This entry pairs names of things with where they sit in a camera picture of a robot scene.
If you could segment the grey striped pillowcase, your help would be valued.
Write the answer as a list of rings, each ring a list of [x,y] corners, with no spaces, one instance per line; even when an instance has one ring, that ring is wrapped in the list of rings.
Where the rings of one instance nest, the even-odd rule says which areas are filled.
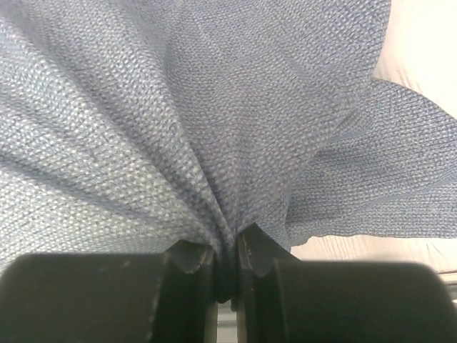
[[[388,1],[3,1],[1,267],[456,236],[456,120],[372,75]]]

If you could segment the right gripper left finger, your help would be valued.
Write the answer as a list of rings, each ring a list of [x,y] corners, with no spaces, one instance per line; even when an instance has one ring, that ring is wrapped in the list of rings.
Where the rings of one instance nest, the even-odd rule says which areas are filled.
[[[3,342],[214,342],[214,253],[28,254],[1,277]]]

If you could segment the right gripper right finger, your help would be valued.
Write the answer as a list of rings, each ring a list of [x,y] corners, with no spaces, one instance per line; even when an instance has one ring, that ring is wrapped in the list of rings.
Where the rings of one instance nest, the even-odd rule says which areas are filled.
[[[427,266],[301,261],[256,225],[237,252],[240,342],[456,340],[456,305]]]

